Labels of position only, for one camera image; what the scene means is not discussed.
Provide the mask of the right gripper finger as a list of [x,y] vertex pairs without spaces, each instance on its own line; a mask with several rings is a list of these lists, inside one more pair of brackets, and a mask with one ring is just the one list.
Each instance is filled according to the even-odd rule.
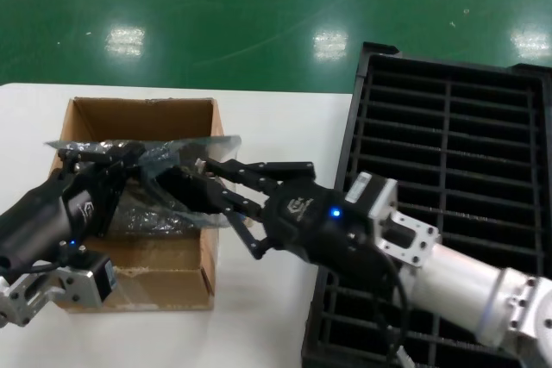
[[270,242],[255,239],[243,219],[260,219],[262,207],[229,190],[214,178],[190,174],[185,180],[192,199],[186,204],[187,207],[207,215],[224,215],[253,258],[261,259],[270,248]]
[[272,196],[277,191],[311,193],[315,170],[311,162],[260,162],[243,164],[236,159],[219,162],[207,159],[196,175],[196,189],[207,196],[229,196],[234,192],[223,180]]

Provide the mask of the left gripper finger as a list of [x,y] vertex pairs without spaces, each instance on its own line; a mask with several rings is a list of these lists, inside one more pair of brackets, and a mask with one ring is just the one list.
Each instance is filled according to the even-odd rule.
[[112,147],[105,153],[62,148],[57,151],[64,172],[80,173],[86,167],[98,167],[101,171],[126,170],[136,165],[141,157],[141,145]]
[[121,173],[113,174],[102,182],[97,225],[97,237],[99,238],[103,238],[109,230],[126,181],[126,174]]

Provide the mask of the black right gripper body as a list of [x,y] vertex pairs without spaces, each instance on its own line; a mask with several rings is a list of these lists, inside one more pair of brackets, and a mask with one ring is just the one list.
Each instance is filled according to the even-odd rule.
[[376,246],[373,221],[338,190],[283,183],[267,199],[260,220],[275,249],[343,280],[386,293],[398,282],[395,264]]

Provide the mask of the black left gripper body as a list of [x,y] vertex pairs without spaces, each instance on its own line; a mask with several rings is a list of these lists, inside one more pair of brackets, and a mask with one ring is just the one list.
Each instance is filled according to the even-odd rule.
[[86,175],[54,172],[1,214],[1,267],[60,262],[67,245],[97,234],[111,212],[111,190]]

